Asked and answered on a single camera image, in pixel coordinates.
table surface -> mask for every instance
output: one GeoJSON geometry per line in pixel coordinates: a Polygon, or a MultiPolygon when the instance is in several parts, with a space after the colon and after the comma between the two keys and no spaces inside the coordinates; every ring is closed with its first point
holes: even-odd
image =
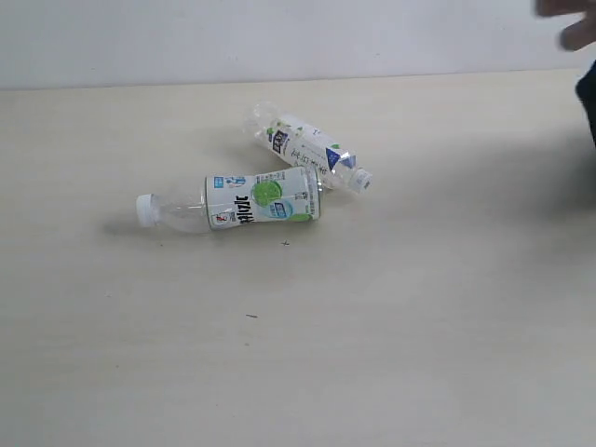
{"type": "Polygon", "coordinates": [[[593,447],[579,76],[0,93],[2,444],[593,447]],[[263,98],[369,191],[318,223],[138,229],[138,194],[285,166],[240,130],[263,98]]]}

white wall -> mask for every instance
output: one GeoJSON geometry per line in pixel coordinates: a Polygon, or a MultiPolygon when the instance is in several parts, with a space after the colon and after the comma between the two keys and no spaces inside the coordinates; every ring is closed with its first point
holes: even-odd
{"type": "Polygon", "coordinates": [[[573,67],[531,0],[0,0],[0,88],[573,67]]]}

bottle cap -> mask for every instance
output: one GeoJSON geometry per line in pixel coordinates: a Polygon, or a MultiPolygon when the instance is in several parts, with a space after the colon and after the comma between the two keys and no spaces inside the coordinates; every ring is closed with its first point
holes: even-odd
{"type": "Polygon", "coordinates": [[[358,169],[348,182],[347,187],[354,192],[361,193],[371,185],[372,178],[373,175],[370,172],[358,169]]]}
{"type": "Polygon", "coordinates": [[[152,200],[153,194],[145,194],[144,196],[137,197],[137,217],[139,218],[139,224],[143,228],[157,225],[153,208],[151,207],[152,200]]]}

hand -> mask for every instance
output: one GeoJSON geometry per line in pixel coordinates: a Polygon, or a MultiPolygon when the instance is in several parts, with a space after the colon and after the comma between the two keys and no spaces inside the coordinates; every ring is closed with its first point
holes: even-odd
{"type": "Polygon", "coordinates": [[[584,18],[565,28],[561,33],[561,46],[576,51],[596,42],[595,0],[535,0],[536,14],[542,17],[583,13],[584,18]]]}

empty plastic bottle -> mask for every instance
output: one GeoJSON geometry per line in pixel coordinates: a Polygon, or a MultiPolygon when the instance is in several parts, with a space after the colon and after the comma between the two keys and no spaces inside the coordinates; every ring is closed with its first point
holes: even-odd
{"type": "Polygon", "coordinates": [[[287,163],[316,168],[328,188],[361,193],[371,184],[371,173],[357,164],[354,154],[326,133],[282,112],[271,102],[255,105],[247,113],[244,129],[287,163]]]}
{"type": "Polygon", "coordinates": [[[290,168],[254,176],[197,177],[177,183],[169,194],[137,197],[143,227],[167,226],[185,233],[207,233],[256,222],[318,219],[317,171],[290,168]]]}

